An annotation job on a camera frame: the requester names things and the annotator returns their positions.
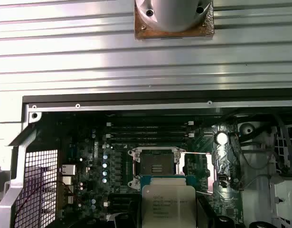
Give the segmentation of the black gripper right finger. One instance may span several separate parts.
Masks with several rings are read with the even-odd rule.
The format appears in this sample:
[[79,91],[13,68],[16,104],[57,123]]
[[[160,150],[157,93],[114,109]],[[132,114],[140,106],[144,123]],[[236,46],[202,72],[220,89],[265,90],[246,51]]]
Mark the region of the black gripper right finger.
[[230,217],[217,215],[204,196],[196,198],[197,228],[243,228],[243,224],[236,224]]

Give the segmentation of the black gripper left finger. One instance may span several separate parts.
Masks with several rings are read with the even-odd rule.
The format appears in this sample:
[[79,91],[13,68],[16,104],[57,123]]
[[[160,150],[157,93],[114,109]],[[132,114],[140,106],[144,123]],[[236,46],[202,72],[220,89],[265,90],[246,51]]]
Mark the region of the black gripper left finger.
[[141,228],[141,198],[121,200],[112,208],[116,209],[107,214],[109,228]]

